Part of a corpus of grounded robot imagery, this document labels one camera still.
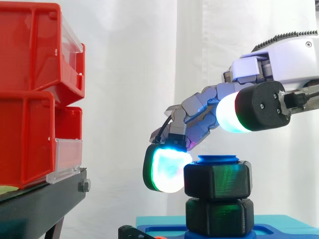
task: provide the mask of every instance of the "red storage bin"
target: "red storage bin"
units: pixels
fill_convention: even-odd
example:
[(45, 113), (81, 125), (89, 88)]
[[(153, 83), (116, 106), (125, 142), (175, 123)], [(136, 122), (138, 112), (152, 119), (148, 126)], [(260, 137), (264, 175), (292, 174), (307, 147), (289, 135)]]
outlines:
[(85, 47), (55, 3), (0, 1), (0, 90), (49, 91), (61, 106), (84, 98)]
[(0, 92), (0, 185), (24, 188), (79, 173), (82, 110), (50, 92)]

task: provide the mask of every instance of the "robotic hand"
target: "robotic hand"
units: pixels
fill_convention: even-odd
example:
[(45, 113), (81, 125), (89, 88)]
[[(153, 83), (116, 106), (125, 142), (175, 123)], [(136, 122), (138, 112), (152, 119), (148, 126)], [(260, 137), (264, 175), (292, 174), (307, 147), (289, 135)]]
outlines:
[(288, 125), (293, 114), (318, 109), (317, 31), (278, 35), (257, 45), (232, 63), (222, 81), (166, 110), (168, 118), (152, 133), (146, 152), (148, 188), (181, 189), (182, 168), (191, 162), (186, 152), (219, 125), (230, 132), (272, 129)]

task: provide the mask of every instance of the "teal table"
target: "teal table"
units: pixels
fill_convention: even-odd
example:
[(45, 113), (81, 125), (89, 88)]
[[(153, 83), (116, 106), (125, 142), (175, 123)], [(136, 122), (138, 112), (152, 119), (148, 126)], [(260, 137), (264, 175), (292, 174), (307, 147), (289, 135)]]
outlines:
[[(285, 215), (260, 215), (255, 216), (255, 224), (267, 224), (275, 229), (286, 233), (291, 234), (287, 237), (265, 237), (265, 238), (287, 238), (287, 239), (319, 239), (319, 230), (308, 226), (300, 221), (297, 221), (291, 217)], [(142, 225), (185, 225), (185, 216), (175, 216), (175, 217), (137, 217), (136, 227)], [(262, 238), (263, 235), (268, 235), (262, 231), (255, 231), (257, 238)], [(152, 230), (148, 232), (150, 236), (162, 236), (162, 237), (175, 237), (180, 236), (185, 233), (185, 230), (175, 231), (175, 232), (156, 232)], [(318, 235), (318, 236), (295, 236), (295, 235)]]

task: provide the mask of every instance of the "white curtain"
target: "white curtain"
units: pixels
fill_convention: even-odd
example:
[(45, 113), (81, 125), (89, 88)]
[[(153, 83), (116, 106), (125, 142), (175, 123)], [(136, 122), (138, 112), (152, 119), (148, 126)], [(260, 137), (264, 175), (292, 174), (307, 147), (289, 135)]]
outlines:
[[(56, 0), (86, 44), (83, 166), (86, 199), (66, 217), (62, 239), (117, 238), (136, 216), (183, 215), (187, 197), (142, 180), (151, 132), (163, 112), (208, 85), (232, 61), (289, 31), (314, 30), (313, 0)], [(236, 154), (253, 167), (255, 214), (319, 225), (318, 112), (289, 126), (230, 134), (218, 128), (192, 151)]]

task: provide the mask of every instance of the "black hexagonal block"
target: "black hexagonal block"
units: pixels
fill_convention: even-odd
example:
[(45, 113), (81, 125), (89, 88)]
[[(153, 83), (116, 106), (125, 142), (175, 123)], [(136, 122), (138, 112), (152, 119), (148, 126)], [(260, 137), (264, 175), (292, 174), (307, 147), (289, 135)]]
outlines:
[(211, 201), (248, 198), (252, 190), (251, 164), (201, 164), (184, 167), (185, 194)]
[(249, 199), (220, 203), (191, 198), (186, 202), (186, 226), (207, 237), (243, 237), (254, 227), (254, 205)]

